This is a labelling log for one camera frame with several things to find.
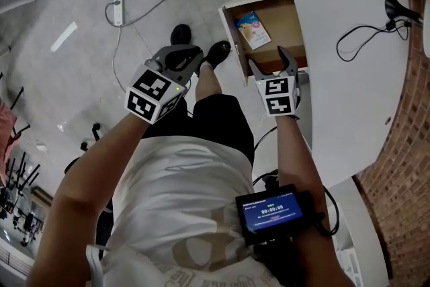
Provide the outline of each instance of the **book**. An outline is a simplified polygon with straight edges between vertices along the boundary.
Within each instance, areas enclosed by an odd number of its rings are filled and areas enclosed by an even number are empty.
[[[237,21],[236,28],[241,32],[252,50],[271,42],[269,34],[266,32],[255,12],[251,12]]]

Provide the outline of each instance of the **drawer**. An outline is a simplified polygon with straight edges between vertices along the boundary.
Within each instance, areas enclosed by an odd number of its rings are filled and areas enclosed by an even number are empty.
[[[254,11],[266,29],[271,42],[252,50],[236,28],[235,22]],[[307,67],[306,51],[294,0],[234,0],[219,9],[241,78],[247,84],[252,75],[248,60],[254,59],[265,72],[277,72],[283,67],[277,46],[287,48],[299,68]]]

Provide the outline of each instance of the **white desk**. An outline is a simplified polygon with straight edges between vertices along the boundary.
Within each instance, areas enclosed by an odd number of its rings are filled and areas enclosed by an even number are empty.
[[[359,24],[384,26],[384,0],[294,1],[310,73],[312,156],[329,188],[378,158],[396,115],[409,41],[397,33],[378,34],[345,63],[336,53],[338,39]],[[360,29],[341,47],[356,48],[371,34]]]

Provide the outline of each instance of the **gray floor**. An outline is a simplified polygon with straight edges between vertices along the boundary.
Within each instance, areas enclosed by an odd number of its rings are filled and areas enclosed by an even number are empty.
[[[0,0],[0,5],[8,0]],[[104,7],[110,0],[37,0],[0,16],[0,34],[12,52],[0,61],[3,97],[10,99],[23,85],[19,102],[19,124],[32,128],[21,140],[34,163],[40,163],[38,184],[53,194],[64,168],[81,154],[80,142],[91,137],[91,126],[100,122],[106,131],[124,114],[122,90],[112,73],[112,52],[117,29],[108,25]],[[134,18],[159,0],[125,0],[128,18]],[[125,28],[116,58],[117,72],[127,84],[136,66],[169,42],[178,23],[191,26],[193,42],[205,52],[225,39],[218,8],[230,0],[167,0],[134,26]],[[63,45],[51,46],[72,23],[75,30]],[[264,115],[254,85],[245,88],[235,74],[235,62],[227,60],[217,69],[224,92],[239,98],[256,138],[274,124]],[[194,97],[187,96],[192,109]],[[36,143],[48,150],[40,152]],[[276,166],[275,152],[257,153],[255,173]]]

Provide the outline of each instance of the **foot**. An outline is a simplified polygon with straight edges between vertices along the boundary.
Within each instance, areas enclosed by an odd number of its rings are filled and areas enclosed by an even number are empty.
[[[212,68],[215,69],[222,61],[224,61],[230,54],[231,45],[228,41],[219,41],[215,43],[209,49],[209,53],[206,58],[199,64],[196,74],[200,74],[200,66],[203,62],[208,62],[211,64]]]
[[[186,24],[175,26],[170,35],[170,44],[189,44],[191,42],[191,29]]]

